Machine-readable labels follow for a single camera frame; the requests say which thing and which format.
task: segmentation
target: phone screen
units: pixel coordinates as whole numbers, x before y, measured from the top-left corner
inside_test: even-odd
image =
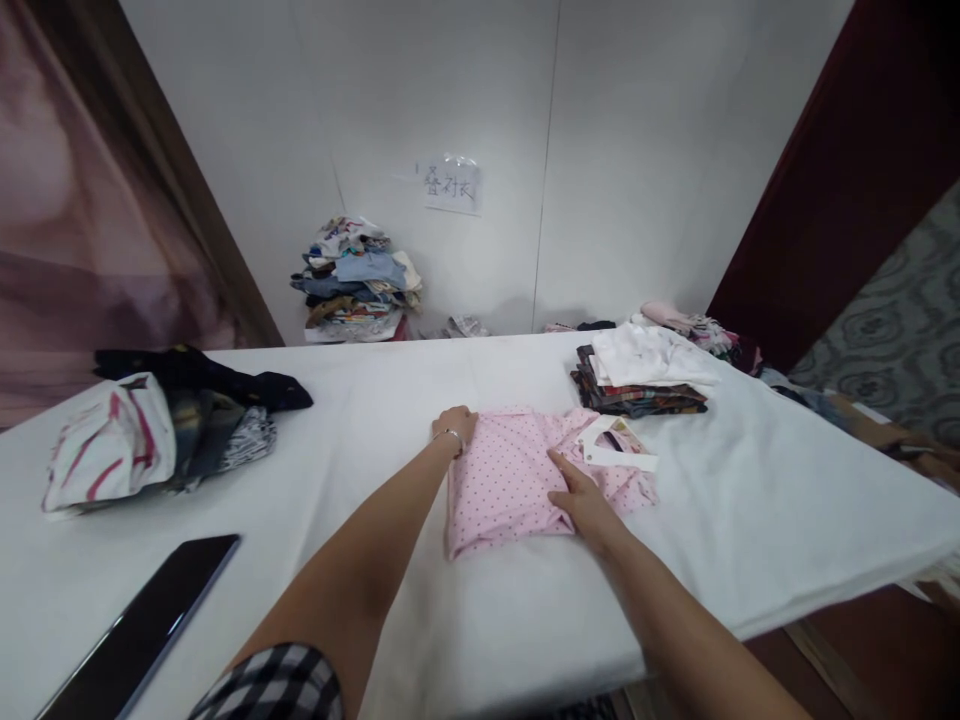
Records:
[[[239,540],[222,535],[174,550],[37,719],[124,717]]]

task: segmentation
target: patterned wallpaper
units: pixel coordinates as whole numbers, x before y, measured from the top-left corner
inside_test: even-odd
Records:
[[[907,236],[790,378],[833,388],[960,448],[960,182]]]

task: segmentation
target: white table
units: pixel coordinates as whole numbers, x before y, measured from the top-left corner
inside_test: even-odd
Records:
[[[213,353],[298,378],[316,402],[277,415],[276,452],[180,497],[48,522],[39,504],[64,403],[0,436],[0,716],[32,717],[180,542],[243,542],[136,706],[175,718],[216,678],[296,569],[427,440],[454,404],[576,406],[591,334]],[[661,504],[628,525],[746,638],[919,570],[960,546],[960,500],[759,381],[722,377],[704,415],[635,423],[660,455]],[[365,717],[561,703],[643,675],[600,569],[573,537],[456,563],[445,490],[384,628]]]

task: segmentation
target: wrist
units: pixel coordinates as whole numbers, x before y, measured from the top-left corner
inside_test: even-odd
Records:
[[[434,435],[433,440],[430,441],[430,444],[442,447],[445,452],[450,453],[451,459],[460,455],[461,450],[466,450],[465,447],[461,446],[460,439],[456,435],[445,430],[441,430]]]

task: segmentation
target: hand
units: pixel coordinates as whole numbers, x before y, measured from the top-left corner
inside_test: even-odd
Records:
[[[547,455],[563,474],[570,490],[549,492],[547,498],[570,516],[587,547],[601,557],[606,555],[617,538],[624,533],[629,535],[629,530],[592,478],[556,450],[548,450]]]
[[[440,417],[433,421],[433,434],[442,433],[446,430],[453,430],[463,439],[465,446],[473,440],[473,429],[477,425],[477,413],[471,413],[470,408],[460,405],[440,413]],[[452,435],[447,435],[451,440],[456,441]]]

